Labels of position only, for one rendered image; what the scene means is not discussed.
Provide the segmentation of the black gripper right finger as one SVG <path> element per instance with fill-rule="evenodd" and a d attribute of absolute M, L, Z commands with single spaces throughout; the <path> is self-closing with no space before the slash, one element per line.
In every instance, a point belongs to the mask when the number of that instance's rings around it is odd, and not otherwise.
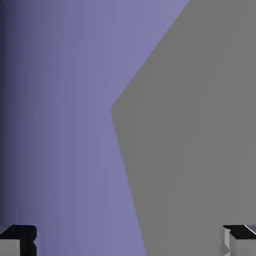
<path fill-rule="evenodd" d="M 256 256 L 254 226 L 222 225 L 219 256 Z"/>

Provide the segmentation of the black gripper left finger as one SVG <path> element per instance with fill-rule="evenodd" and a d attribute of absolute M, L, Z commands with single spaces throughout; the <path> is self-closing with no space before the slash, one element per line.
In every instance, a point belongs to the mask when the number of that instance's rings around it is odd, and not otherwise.
<path fill-rule="evenodd" d="M 36 237 L 35 225 L 0 228 L 0 256 L 37 256 Z"/>

